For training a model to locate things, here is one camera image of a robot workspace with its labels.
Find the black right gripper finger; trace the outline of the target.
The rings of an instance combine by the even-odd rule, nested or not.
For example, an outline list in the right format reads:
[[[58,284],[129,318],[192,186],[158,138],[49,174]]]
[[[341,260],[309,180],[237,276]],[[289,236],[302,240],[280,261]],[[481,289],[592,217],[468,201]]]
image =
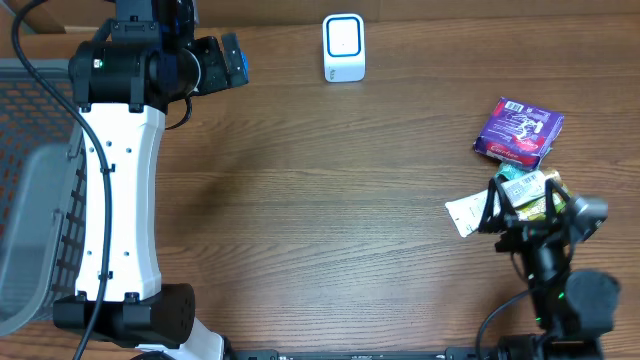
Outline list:
[[[561,182],[549,178],[545,181],[544,199],[544,222],[555,223],[568,205],[571,194]]]
[[[515,209],[509,200],[504,184],[506,180],[494,176],[487,189],[486,203],[483,209],[479,233],[500,233],[507,229],[507,221],[515,218]]]

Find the teal packet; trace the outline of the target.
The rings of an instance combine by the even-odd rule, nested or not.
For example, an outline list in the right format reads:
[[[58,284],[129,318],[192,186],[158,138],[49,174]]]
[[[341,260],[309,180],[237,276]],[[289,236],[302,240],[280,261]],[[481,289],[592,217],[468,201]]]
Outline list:
[[[527,174],[527,171],[522,170],[514,165],[508,163],[501,163],[496,173],[497,177],[502,177],[506,181],[514,180]]]

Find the green yellow sachet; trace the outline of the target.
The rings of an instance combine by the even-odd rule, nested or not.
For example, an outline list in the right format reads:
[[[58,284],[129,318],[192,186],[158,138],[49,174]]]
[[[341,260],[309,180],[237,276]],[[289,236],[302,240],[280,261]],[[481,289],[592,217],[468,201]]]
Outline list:
[[[552,178],[557,180],[558,182],[561,182],[565,188],[570,192],[569,188],[564,184],[564,181],[562,180],[561,176],[559,175],[558,172],[555,173],[551,173],[548,172],[545,174],[545,177],[547,179]],[[533,220],[539,220],[539,219],[543,219],[544,218],[544,211],[545,211],[545,199],[544,196],[542,196],[541,198],[538,198],[536,200],[533,200],[531,202],[528,202],[520,207],[517,207],[515,209],[518,217],[520,220],[525,220],[525,221],[533,221]]]

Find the purple snack packet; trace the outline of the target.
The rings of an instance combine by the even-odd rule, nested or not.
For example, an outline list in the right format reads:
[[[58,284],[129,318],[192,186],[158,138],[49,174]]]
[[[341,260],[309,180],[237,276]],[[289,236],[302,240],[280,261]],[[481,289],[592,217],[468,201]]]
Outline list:
[[[475,152],[532,171],[551,151],[565,116],[501,97],[473,144]]]

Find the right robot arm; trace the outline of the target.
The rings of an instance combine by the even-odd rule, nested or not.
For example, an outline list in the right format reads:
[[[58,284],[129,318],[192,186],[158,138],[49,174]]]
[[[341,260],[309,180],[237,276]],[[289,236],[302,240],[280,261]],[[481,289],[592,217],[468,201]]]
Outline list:
[[[571,195],[553,179],[544,183],[541,220],[521,220],[508,199],[506,183],[492,178],[478,231],[496,233],[498,253],[521,258],[514,268],[527,289],[493,310],[481,324],[474,343],[478,359],[602,359],[600,337],[614,328],[621,286],[612,275],[596,270],[573,271],[576,246],[589,239],[608,217],[608,204],[598,197]],[[503,336],[484,348],[491,321],[509,306],[529,297],[542,334]]]

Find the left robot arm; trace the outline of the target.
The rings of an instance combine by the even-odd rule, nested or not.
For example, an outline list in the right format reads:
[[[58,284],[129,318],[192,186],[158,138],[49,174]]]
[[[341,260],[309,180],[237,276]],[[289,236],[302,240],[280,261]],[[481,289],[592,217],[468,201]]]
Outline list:
[[[142,359],[230,359],[230,342],[195,314],[192,286],[162,280],[155,180],[170,104],[246,85],[237,37],[195,36],[191,1],[120,1],[69,62],[86,126],[84,249],[54,324]]]

